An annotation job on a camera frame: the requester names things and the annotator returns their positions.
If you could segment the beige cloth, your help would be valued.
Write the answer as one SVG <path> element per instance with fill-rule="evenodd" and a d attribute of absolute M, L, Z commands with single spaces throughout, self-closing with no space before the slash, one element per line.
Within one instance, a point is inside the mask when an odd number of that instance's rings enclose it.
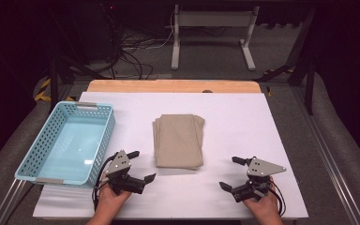
<path fill-rule="evenodd" d="M 194 114 L 162 114 L 153 122 L 154 155 L 159 168 L 197 170 L 203 165 L 205 120 Z"/>

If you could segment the black metal stand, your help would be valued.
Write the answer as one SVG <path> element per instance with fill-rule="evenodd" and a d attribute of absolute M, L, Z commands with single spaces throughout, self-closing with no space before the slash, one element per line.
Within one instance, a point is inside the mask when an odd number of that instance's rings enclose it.
<path fill-rule="evenodd" d="M 310 115 L 313 114 L 312 98 L 315 66 L 311 57 L 302 55 L 302 50 L 305 44 L 305 40 L 308 36 L 308 30 L 313 21 L 315 12 L 315 7 L 312 7 L 309 10 L 305 21 L 302 23 L 302 28 L 292 46 L 285 65 L 274 69 L 273 71 L 266 70 L 261 78 L 255 79 L 255 82 L 265 83 L 292 68 L 293 73 L 288 79 L 288 84 L 289 86 L 299 86 L 303 80 L 306 80 L 305 107 Z"/>
<path fill-rule="evenodd" d="M 58 55 L 54 57 L 49 69 L 51 78 L 50 111 L 53 110 L 59 101 L 65 100 L 69 95 L 70 89 L 75 82 L 74 72 L 70 68 L 76 68 L 82 74 L 94 80 L 105 80 L 105 77 L 69 56 Z"/>

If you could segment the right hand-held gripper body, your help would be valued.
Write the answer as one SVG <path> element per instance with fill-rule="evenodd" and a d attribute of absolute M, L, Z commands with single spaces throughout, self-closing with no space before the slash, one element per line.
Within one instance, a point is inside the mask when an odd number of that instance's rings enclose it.
<path fill-rule="evenodd" d="M 247 199 L 258 201 L 265 197 L 271 188 L 270 176 L 276 173 L 284 173 L 287 169 L 284 166 L 252 157 L 250 165 L 247 165 L 246 183 L 232 189 L 232 195 L 237 203 Z"/>

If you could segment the light blue plastic basket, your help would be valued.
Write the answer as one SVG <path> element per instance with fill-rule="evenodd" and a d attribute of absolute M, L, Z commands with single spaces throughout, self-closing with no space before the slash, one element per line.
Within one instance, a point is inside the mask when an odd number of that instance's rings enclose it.
<path fill-rule="evenodd" d="M 15 178 L 41 185 L 93 187 L 114 125 L 110 104 L 58 102 L 15 172 Z"/>

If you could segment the white table mat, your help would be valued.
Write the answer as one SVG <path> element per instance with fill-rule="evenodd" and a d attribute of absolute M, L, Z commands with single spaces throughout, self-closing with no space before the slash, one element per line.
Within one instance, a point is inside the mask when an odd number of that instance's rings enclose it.
<path fill-rule="evenodd" d="M 293 169 L 263 94 L 104 93 L 84 92 L 85 102 L 110 103 L 116 124 L 107 153 L 139 151 L 129 171 L 155 180 L 143 194 L 132 195 L 121 219 L 246 219 L 251 214 L 220 188 L 247 181 L 246 167 L 234 157 L 260 158 L 284 167 L 274 180 L 287 206 L 284 218 L 305 218 L 305 207 Z M 163 114 L 196 114 L 203 127 L 203 165 L 196 171 L 156 166 L 153 122 Z"/>

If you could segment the wooden table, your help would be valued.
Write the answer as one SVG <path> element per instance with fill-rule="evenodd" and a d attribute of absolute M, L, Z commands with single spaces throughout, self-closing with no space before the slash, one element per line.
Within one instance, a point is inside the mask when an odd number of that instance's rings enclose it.
<path fill-rule="evenodd" d="M 256 82 L 222 80 L 94 80 L 88 92 L 261 93 Z"/>

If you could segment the person's right hand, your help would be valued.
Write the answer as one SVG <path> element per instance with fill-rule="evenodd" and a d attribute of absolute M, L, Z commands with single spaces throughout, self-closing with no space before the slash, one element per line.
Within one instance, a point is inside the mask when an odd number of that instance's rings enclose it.
<path fill-rule="evenodd" d="M 275 188 L 271 187 L 271 191 L 261 198 L 258 202 L 251 199 L 243 201 L 243 204 L 251 211 L 252 215 L 259 222 L 259 218 L 279 217 L 278 199 L 274 194 Z"/>

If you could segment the aluminium rail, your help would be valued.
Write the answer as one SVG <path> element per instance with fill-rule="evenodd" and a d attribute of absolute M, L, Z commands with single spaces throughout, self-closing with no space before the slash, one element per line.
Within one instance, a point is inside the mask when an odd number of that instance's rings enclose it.
<path fill-rule="evenodd" d="M 21 198 L 21 193 L 26 182 L 14 179 L 7 191 L 4 200 L 0 204 L 0 225 L 8 222 L 10 214 L 14 211 L 16 203 Z"/>
<path fill-rule="evenodd" d="M 313 136 L 314 142 L 318 146 L 318 152 L 322 159 L 322 163 L 328 172 L 328 175 L 349 218 L 349 221 L 352 225 L 360 225 L 360 209 L 354 200 L 351 190 L 349 189 L 344 176 L 341 173 L 323 137 L 323 134 L 321 133 L 320 128 L 318 127 L 318 124 L 305 106 L 305 99 L 302 91 L 298 87 L 292 87 L 291 91 L 296 99 L 298 108 L 301 110 L 303 117 L 307 121 L 307 125 Z"/>

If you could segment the white metal stand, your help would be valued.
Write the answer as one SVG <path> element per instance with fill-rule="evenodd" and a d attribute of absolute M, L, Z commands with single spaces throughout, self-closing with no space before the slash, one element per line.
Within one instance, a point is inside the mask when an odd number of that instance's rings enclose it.
<path fill-rule="evenodd" d="M 172 63 L 171 68 L 179 68 L 180 59 L 180 28 L 181 27 L 246 27 L 247 33 L 239 40 L 247 68 L 251 71 L 256 69 L 252 58 L 249 43 L 260 8 L 254 7 L 246 11 L 186 11 L 179 5 L 174 7 L 171 28 L 173 34 Z"/>

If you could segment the person's left hand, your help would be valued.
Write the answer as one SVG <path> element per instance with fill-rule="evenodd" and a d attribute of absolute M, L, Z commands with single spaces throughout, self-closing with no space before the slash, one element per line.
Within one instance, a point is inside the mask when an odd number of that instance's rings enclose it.
<path fill-rule="evenodd" d="M 121 190 L 119 194 L 116 194 L 108 183 L 105 183 L 99 189 L 97 213 L 102 216 L 115 218 L 124 203 L 131 196 L 131 192 Z"/>

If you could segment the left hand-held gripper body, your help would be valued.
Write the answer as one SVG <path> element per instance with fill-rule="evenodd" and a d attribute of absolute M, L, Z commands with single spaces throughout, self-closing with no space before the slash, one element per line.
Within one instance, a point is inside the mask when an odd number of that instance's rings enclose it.
<path fill-rule="evenodd" d="M 121 150 L 114 156 L 106 177 L 111 189 L 119 194 L 121 190 L 142 194 L 146 185 L 144 180 L 134 178 L 128 174 L 131 168 L 131 159 L 128 159 L 127 153 Z"/>

